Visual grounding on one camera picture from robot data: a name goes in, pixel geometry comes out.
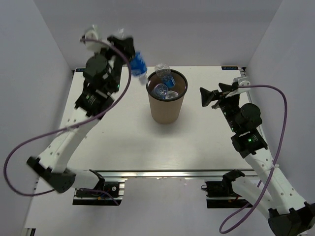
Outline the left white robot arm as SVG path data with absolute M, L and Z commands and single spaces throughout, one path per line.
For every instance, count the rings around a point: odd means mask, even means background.
M 119 102 L 112 94 L 120 89 L 123 66 L 131 68 L 135 49 L 133 37 L 126 36 L 123 29 L 104 40 L 98 28 L 91 26 L 80 41 L 93 52 L 83 70 L 82 93 L 66 127 L 39 156 L 31 156 L 27 165 L 58 193 L 77 188 L 99 196 L 104 190 L 103 176 L 91 169 L 70 169 L 67 164 L 87 134 Z

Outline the blue label bottle white cap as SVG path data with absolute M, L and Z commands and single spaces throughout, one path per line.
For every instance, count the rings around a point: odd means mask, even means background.
M 155 66 L 156 75 L 161 78 L 162 82 L 170 89 L 176 84 L 171 69 L 167 64 L 158 64 Z

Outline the green label plastic bottle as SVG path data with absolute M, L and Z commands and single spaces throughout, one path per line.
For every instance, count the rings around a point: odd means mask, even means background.
M 169 90 L 165 96 L 165 99 L 175 99 L 179 96 L 176 91 Z

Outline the small blue cap bottle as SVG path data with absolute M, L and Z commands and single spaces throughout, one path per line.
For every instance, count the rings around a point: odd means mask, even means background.
M 168 92 L 169 92 L 169 89 L 167 85 L 163 83 L 155 85 L 155 87 L 152 90 L 153 95 L 161 99 L 164 99 Z

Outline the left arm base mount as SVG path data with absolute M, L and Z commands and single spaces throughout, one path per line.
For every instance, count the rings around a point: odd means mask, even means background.
M 119 206 L 122 202 L 126 178 L 116 172 L 79 171 L 75 177 L 74 206 Z

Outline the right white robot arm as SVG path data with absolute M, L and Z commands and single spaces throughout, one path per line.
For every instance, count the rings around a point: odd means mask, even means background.
M 212 109 L 220 109 L 233 136 L 232 144 L 241 157 L 252 167 L 260 179 L 259 184 L 252 183 L 243 172 L 233 170 L 223 175 L 222 189 L 228 196 L 235 194 L 244 198 L 251 209 L 234 226 L 227 230 L 219 228 L 221 234 L 227 234 L 240 226 L 255 210 L 268 221 L 276 236 L 298 236 L 311 229 L 315 224 L 315 206 L 295 190 L 281 171 L 277 160 L 284 139 L 287 122 L 287 99 L 284 93 L 274 87 L 283 98 L 283 126 L 275 156 L 272 156 L 268 144 L 258 131 L 262 124 L 261 111 L 253 103 L 240 105 L 240 95 L 248 92 L 253 85 L 246 77 L 238 77 L 231 85 L 219 84 L 219 90 L 208 91 L 200 88 L 203 107 L 214 102 Z

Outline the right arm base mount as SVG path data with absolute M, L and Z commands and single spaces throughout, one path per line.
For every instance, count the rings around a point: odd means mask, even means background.
M 236 194 L 232 182 L 239 177 L 245 177 L 240 170 L 232 170 L 222 176 L 220 181 L 206 181 L 201 190 L 206 192 L 208 209 L 251 207 L 247 200 Z

